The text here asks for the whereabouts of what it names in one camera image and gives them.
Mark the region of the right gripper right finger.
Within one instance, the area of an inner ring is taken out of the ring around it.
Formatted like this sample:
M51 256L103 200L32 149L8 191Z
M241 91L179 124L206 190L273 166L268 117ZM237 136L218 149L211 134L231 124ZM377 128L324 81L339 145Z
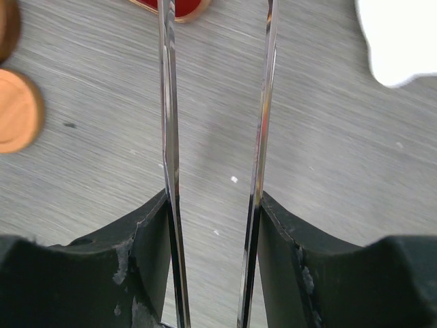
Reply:
M436 237L360 247L261 207L258 260L269 327L435 327Z

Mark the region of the metal serving tongs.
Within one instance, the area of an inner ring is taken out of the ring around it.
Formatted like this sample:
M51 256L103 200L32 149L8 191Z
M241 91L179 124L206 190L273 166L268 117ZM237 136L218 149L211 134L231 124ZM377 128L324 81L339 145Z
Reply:
M238 327L249 327L251 319L270 106L277 55L278 17L278 1L269 1L266 20L262 92L242 261L242 278L237 319ZM169 220L175 308L178 326L190 327L191 316L188 302L182 221L180 216L178 99L174 23L175 1L159 1L158 26L163 167L166 182L165 189L167 194L167 216Z

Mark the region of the white three-tier stand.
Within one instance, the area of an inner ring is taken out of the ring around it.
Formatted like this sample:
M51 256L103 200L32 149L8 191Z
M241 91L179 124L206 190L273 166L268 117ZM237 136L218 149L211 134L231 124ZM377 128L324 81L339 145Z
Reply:
M387 88L436 76L435 1L356 1L369 69Z

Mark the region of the light wooden coaster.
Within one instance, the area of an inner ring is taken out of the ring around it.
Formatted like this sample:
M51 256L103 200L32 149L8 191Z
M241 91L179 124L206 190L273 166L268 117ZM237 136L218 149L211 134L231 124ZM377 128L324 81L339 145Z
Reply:
M13 70L1 70L1 153L32 144L44 125L44 99L37 85Z

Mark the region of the dark brown wooden saucer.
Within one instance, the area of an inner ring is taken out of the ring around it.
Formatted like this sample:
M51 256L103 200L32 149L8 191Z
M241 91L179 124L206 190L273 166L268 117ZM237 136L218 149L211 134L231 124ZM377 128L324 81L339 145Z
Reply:
M17 0L1 0L1 63L16 48L21 31L20 7Z

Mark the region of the red dessert tray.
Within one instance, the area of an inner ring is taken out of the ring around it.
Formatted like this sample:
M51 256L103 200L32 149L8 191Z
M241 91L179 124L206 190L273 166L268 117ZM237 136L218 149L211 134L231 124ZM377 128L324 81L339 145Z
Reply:
M130 2L139 5L140 7L158 14L157 0L130 0ZM195 20L201 15L212 0L181 0L175 2L175 22L188 23Z

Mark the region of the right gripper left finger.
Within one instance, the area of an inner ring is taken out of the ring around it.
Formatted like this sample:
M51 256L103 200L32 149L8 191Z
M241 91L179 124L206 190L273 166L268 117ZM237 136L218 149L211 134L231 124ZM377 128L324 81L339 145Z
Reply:
M1 237L2 327L159 327L170 244L164 191L69 245Z

